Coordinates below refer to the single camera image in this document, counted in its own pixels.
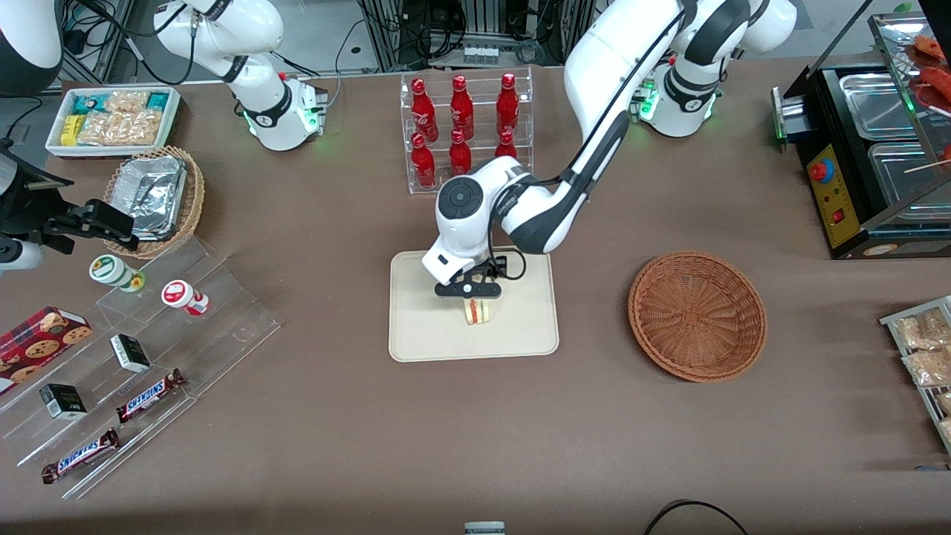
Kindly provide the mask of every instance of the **foil tray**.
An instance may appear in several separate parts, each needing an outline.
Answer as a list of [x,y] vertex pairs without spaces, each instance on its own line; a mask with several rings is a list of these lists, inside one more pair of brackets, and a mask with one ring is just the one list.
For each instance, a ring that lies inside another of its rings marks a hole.
[[884,72],[850,74],[839,80],[855,128],[869,141],[916,140],[895,82]]
[[[904,173],[906,169],[928,163],[920,143],[877,143],[868,150],[868,159],[872,162],[889,206],[917,195],[935,180],[931,168]],[[899,217],[910,220],[951,218],[951,183],[935,189],[925,199],[908,207]]]

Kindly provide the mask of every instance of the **red emergency stop button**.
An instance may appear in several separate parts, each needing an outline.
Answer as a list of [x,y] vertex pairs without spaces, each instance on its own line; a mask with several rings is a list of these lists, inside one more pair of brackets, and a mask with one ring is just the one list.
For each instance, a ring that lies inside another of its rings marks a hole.
[[834,173],[835,165],[832,163],[832,160],[829,160],[828,158],[823,158],[822,160],[809,166],[809,178],[815,180],[819,184],[827,184],[830,180],[832,180]]

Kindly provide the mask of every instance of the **yogurt cup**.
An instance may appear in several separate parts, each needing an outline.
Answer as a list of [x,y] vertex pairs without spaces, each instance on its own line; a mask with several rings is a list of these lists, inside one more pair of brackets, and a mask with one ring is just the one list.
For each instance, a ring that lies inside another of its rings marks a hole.
[[208,296],[202,295],[195,287],[182,280],[165,285],[162,302],[172,308],[180,308],[192,316],[201,316],[208,312]]
[[104,254],[89,265],[89,278],[126,293],[139,291],[146,285],[146,276],[135,267],[129,267],[118,256]]

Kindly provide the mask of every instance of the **yellow control panel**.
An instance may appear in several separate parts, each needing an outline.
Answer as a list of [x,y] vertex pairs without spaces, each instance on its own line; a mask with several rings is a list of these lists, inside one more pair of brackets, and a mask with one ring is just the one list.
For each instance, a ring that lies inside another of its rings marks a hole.
[[836,248],[858,234],[860,227],[832,146],[823,149],[809,162],[805,171],[809,174],[829,244]]

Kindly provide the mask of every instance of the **small black box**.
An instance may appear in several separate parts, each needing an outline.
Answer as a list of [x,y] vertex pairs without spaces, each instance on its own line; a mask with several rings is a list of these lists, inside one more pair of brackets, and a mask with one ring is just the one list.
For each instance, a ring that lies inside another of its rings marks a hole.
[[49,416],[59,420],[79,420],[86,416],[86,407],[79,399],[75,386],[49,383],[40,388],[40,397],[47,406]]
[[126,334],[117,334],[110,338],[109,342],[112,343],[112,352],[119,359],[119,366],[135,373],[148,371],[151,363],[138,340]]

